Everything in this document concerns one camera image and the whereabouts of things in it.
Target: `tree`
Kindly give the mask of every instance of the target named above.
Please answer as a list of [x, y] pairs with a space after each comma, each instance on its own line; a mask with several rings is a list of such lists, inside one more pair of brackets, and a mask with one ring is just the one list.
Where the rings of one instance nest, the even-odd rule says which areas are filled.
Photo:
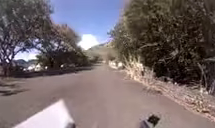
[[122, 59], [139, 57], [159, 77], [215, 90], [215, 6], [208, 1], [132, 0], [110, 35]]
[[41, 40], [50, 29], [51, 6], [46, 0], [0, 0], [0, 66], [10, 75], [13, 59]]
[[79, 36], [66, 24], [53, 24], [50, 38], [46, 38], [37, 49], [41, 52], [37, 56], [39, 62], [49, 69], [58, 69], [61, 65], [75, 64], [77, 66], [88, 63], [87, 57], [77, 46]]

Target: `blue sky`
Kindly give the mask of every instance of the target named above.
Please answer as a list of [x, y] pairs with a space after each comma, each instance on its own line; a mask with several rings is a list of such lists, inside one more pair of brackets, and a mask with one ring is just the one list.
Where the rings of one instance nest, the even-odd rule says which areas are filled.
[[[58, 24], [68, 24], [81, 37], [85, 49], [104, 43], [119, 19], [123, 0], [51, 0], [52, 19]], [[33, 59], [35, 52], [19, 54], [16, 59]]]

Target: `road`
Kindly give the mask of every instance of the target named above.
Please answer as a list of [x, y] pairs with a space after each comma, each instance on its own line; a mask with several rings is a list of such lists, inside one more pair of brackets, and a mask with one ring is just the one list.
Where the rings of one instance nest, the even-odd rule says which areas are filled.
[[157, 128], [215, 128], [161, 94], [151, 93], [106, 66], [89, 71], [23, 80], [26, 91], [0, 96], [0, 124], [13, 127], [62, 99], [79, 128], [138, 128], [150, 114]]

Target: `cloud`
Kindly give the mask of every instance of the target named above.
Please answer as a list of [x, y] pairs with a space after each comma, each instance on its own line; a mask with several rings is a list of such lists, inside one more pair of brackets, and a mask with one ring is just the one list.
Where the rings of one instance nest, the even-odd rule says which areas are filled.
[[84, 34], [82, 35], [82, 40], [79, 42], [79, 46], [83, 49], [88, 50], [89, 48], [98, 45], [99, 42], [94, 35]]

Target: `tree canopy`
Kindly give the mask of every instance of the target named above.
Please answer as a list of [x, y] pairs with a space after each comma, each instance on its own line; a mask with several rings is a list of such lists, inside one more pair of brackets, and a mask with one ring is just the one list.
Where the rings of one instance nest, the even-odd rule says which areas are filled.
[[139, 57], [158, 77], [215, 90], [215, 6], [210, 5], [204, 0], [131, 0], [110, 32], [113, 46], [122, 61]]
[[0, 0], [0, 65], [5, 75], [14, 57], [50, 30], [51, 13], [46, 0]]

